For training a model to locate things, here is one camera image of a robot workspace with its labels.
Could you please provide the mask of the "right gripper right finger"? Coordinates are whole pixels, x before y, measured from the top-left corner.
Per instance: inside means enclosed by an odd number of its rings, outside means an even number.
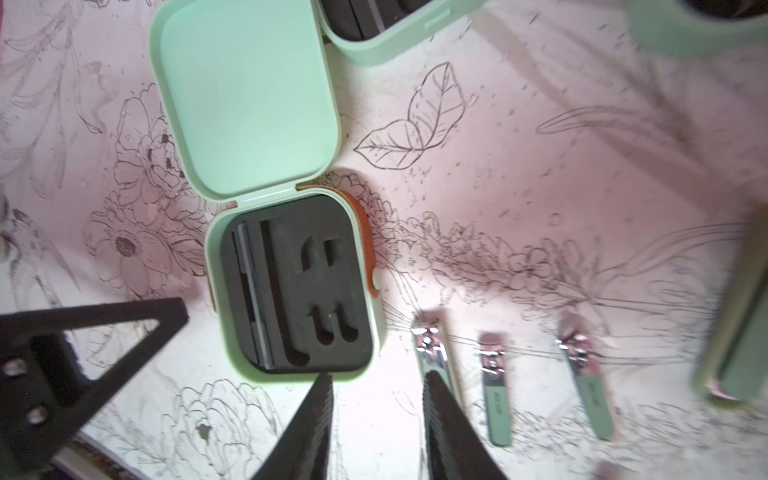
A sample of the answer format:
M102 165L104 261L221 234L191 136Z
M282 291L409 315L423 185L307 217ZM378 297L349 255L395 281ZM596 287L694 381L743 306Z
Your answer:
M443 378L424 378L422 395L427 468L430 479L501 479L491 458Z

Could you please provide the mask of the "small silver nail clipper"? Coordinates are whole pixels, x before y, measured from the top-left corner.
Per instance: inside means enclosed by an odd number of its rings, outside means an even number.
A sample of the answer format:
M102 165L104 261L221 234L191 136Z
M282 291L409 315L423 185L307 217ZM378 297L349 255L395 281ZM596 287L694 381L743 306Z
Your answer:
M488 437L492 445L512 444L509 397L506 385L505 352L501 337L484 333L479 339L479 358L485 399Z

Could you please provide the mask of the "green nail clipper case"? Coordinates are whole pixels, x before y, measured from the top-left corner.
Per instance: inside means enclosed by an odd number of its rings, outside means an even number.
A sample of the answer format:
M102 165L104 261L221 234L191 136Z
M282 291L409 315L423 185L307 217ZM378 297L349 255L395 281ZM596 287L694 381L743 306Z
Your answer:
M366 212L320 186L341 126L312 1L169 1L148 49L182 171L225 208L205 260L234 368L256 382L363 376L380 349L381 303ZM248 228L274 368L258 364L236 229Z

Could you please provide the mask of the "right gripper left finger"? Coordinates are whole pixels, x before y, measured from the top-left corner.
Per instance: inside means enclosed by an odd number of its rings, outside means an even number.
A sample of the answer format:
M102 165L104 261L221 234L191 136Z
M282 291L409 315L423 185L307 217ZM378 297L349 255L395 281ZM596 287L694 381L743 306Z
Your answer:
M253 479L326 479L333 410L333 380L321 373Z

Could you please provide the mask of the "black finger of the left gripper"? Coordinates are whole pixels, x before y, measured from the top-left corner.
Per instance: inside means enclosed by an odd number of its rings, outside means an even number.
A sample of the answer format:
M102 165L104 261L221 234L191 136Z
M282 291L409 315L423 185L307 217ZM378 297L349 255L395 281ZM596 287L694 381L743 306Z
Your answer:
M66 332L139 320L158 324L98 379L87 378ZM2 473L43 469L188 320L180 297L3 315Z

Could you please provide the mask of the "slanted small nail clipper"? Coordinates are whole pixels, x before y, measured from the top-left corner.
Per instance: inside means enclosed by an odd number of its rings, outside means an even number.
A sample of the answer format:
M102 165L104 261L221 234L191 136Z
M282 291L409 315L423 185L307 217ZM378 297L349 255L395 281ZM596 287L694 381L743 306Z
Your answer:
M565 327L559 334L557 345L570 368L593 433L601 440L611 439L615 424L597 353L592 349L589 337L575 327Z

